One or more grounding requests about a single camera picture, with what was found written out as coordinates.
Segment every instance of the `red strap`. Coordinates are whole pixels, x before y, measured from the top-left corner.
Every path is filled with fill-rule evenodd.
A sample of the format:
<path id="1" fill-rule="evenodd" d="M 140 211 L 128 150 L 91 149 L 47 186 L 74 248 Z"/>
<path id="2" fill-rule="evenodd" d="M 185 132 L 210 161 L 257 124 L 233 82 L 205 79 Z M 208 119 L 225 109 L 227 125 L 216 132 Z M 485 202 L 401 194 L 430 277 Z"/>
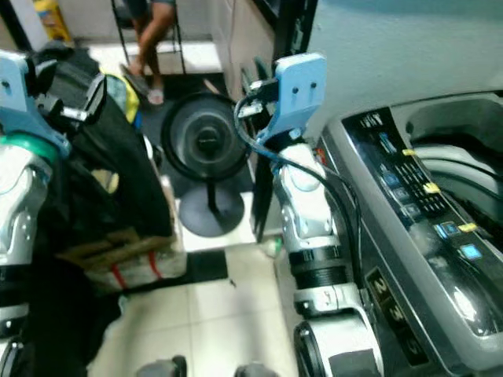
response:
<path id="1" fill-rule="evenodd" d="M 119 286 L 122 289 L 127 289 L 126 281 L 124 281 L 123 276 L 120 274 L 119 267 L 117 267 L 117 265 L 112 265 L 112 273 L 113 276 L 116 277 L 117 282 L 119 282 Z"/>
<path id="2" fill-rule="evenodd" d="M 160 274 L 159 270 L 157 269 L 156 253 L 154 253 L 153 251 L 149 252 L 149 263 L 150 263 L 150 268 L 154 272 L 154 275 L 157 276 L 157 279 L 163 279 L 163 276 Z"/>

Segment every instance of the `black cable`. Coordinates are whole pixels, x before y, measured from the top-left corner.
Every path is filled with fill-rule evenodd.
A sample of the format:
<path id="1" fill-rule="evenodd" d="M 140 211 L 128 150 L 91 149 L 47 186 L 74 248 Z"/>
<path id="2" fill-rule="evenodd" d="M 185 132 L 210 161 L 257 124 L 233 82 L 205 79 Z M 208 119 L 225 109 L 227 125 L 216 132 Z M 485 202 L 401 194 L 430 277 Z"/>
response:
<path id="1" fill-rule="evenodd" d="M 353 269 L 357 269 L 357 271 L 354 271 L 354 278 L 357 281 L 357 284 L 359 285 L 360 288 L 364 287 L 364 282 L 363 282 L 363 275 L 362 275 L 362 210 L 360 208 L 360 203 L 358 202 L 358 197 L 356 195 L 355 190 L 353 189 L 353 186 L 351 183 L 340 176 L 337 172 L 330 170 L 329 168 L 325 168 L 333 177 L 338 179 L 343 186 L 347 189 L 347 191 L 350 193 L 351 198 L 353 200 L 353 204 L 355 207 L 355 218 L 356 218 L 356 245 L 354 245 L 354 242 L 351 241 L 351 230 L 353 227 L 351 226 L 351 222 L 349 221 L 349 218 L 347 216 L 347 212 L 344 210 L 344 205 L 342 204 L 339 196 L 337 195 L 336 190 L 332 187 L 332 185 L 324 178 L 322 177 L 318 172 L 305 167 L 295 161 L 292 161 L 290 159 L 286 159 L 283 156 L 279 156 L 276 152 L 271 151 L 270 149 L 260 145 L 257 141 L 255 141 L 253 138 L 251 138 L 247 133 L 246 130 L 240 126 L 240 119 L 239 119 L 239 113 L 244 104 L 254 100 L 255 97 L 245 97 L 241 99 L 240 101 L 237 102 L 236 107 L 234 108 L 234 129 L 237 132 L 238 137 L 255 153 L 258 153 L 262 156 L 265 156 L 266 158 L 270 159 L 271 161 L 281 164 L 281 165 L 290 165 L 291 167 L 295 167 L 296 169 L 299 169 L 303 171 L 306 174 L 309 174 L 310 176 L 316 178 L 327 190 L 327 193 L 331 197 L 331 199 L 337 203 L 341 210 L 341 214 L 344 217 L 344 222 L 346 223 L 347 231 L 348 231 L 348 238 L 350 240 L 350 249 L 353 249 L 353 252 L 356 251 L 357 256 L 358 256 L 358 264 L 353 265 Z"/>

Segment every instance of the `washing machine control panel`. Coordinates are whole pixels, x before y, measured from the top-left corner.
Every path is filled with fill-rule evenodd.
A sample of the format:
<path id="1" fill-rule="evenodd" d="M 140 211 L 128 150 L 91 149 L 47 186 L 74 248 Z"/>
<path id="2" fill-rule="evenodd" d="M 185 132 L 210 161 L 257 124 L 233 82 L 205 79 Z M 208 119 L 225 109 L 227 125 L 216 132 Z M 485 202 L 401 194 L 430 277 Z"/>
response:
<path id="1" fill-rule="evenodd" d="M 416 246 L 397 252 L 421 253 L 449 296 L 446 302 L 475 335 L 502 332 L 502 259 L 431 180 L 398 132 L 390 108 L 353 115 L 342 124 Z"/>

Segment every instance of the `flip-flop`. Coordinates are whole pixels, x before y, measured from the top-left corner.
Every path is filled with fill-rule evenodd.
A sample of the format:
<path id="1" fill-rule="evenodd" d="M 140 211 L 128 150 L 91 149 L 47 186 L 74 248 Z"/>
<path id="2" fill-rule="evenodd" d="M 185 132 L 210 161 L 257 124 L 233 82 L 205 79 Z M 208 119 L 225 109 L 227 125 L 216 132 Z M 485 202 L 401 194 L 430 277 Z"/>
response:
<path id="1" fill-rule="evenodd" d="M 147 96 L 150 104 L 154 106 L 159 106 L 164 103 L 164 92 L 162 89 L 151 89 L 149 95 Z"/>
<path id="2" fill-rule="evenodd" d="M 147 97 L 149 94 L 149 85 L 145 81 L 145 79 L 141 76 L 133 75 L 128 67 L 124 64 L 120 65 L 120 70 L 123 73 L 123 76 L 126 80 L 131 84 L 136 93 L 142 95 L 143 97 Z"/>

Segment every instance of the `shorts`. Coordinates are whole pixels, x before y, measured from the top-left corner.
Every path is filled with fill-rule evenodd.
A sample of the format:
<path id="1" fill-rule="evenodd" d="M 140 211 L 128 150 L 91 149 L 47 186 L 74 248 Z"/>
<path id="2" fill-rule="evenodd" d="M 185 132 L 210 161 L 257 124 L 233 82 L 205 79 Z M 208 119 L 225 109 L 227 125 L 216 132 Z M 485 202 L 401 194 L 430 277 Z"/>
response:
<path id="1" fill-rule="evenodd" d="M 151 2 L 158 2 L 161 4 L 174 6 L 176 0 L 151 0 Z M 131 16 L 135 20 L 147 13 L 147 0 L 124 0 L 124 3 L 127 5 Z"/>

